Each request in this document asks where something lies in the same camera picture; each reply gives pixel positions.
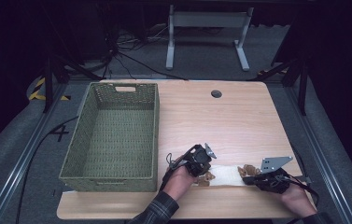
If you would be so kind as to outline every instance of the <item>green wicker basket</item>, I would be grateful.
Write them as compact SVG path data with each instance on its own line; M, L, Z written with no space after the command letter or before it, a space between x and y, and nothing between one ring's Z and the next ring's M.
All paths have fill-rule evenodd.
M157 84L91 83L59 178L76 191L156 191L158 130Z

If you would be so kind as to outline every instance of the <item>table top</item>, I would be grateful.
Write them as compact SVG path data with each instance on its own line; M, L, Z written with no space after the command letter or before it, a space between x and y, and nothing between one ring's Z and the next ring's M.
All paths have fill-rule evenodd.
M234 81L117 80L156 82L160 95L158 188L168 166L195 144L207 143L217 155L212 165L252 164L269 157L291 156L275 105L264 83ZM211 91L222 93L220 98ZM283 168L301 175L294 159ZM132 218L156 192L64 192L57 215L62 219ZM173 218L293 217L272 196L255 186L191 187L179 200Z

